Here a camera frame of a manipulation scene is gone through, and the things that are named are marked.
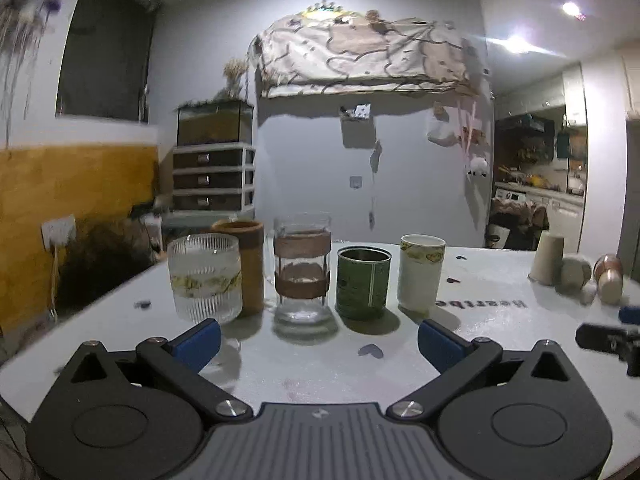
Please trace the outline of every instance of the triangular hole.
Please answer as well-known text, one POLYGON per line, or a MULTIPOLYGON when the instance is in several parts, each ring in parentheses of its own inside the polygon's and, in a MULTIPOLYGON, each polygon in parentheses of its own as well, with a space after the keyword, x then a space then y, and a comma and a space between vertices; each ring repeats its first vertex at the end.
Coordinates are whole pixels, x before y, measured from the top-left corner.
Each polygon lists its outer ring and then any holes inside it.
POLYGON ((88 354, 80 363, 78 370, 71 379, 72 383, 84 383, 85 381, 98 381, 106 379, 107 373, 100 364, 100 359, 95 354, 88 354))
POLYGON ((540 379, 551 379, 553 381, 568 381, 569 377, 565 373, 562 365, 558 361, 555 354, 551 352, 544 352, 538 364, 533 368, 531 373, 532 377, 538 377, 540 379))

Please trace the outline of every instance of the green cup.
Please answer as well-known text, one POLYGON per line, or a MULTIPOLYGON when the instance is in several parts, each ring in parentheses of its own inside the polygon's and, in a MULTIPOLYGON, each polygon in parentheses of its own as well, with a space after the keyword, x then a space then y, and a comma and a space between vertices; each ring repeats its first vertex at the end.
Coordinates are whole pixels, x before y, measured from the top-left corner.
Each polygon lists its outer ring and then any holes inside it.
POLYGON ((385 312, 391 254, 374 247, 338 251, 335 309, 349 319, 376 319, 385 312))

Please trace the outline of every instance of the ribbed gray panel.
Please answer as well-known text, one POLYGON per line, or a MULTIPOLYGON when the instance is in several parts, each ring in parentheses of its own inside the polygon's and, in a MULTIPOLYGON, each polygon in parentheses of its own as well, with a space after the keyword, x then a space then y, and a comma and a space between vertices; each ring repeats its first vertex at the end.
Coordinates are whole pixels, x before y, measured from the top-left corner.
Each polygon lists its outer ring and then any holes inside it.
POLYGON ((266 404, 214 431, 176 480, 458 480, 426 430, 375 404, 266 404))

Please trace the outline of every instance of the blue object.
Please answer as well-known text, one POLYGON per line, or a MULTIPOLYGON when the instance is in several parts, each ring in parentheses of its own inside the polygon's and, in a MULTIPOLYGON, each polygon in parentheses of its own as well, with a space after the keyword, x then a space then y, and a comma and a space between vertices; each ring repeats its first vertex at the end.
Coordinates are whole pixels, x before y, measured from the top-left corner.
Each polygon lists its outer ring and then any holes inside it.
POLYGON ((440 373, 462 361, 466 356, 466 347, 438 329, 433 322, 423 321, 418 328, 418 349, 422 356, 440 373))
POLYGON ((640 306, 621 306, 618 319, 622 323, 640 325, 640 306))
POLYGON ((221 344, 220 325, 213 319, 206 319, 171 341, 171 355, 198 373, 218 354, 221 344))

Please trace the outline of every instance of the ceiling light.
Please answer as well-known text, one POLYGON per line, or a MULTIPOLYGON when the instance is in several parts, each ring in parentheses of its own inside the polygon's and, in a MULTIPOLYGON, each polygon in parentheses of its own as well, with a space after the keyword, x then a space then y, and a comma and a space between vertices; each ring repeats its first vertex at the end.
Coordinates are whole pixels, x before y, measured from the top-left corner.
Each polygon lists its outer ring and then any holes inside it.
POLYGON ((567 2, 562 6, 562 10, 567 13, 569 16, 573 16, 574 18, 578 18, 581 22, 584 21, 586 16, 580 12, 580 7, 578 7, 573 2, 567 2))
POLYGON ((512 54, 526 54, 533 48, 532 44, 527 43, 520 36, 511 36, 503 45, 512 54))

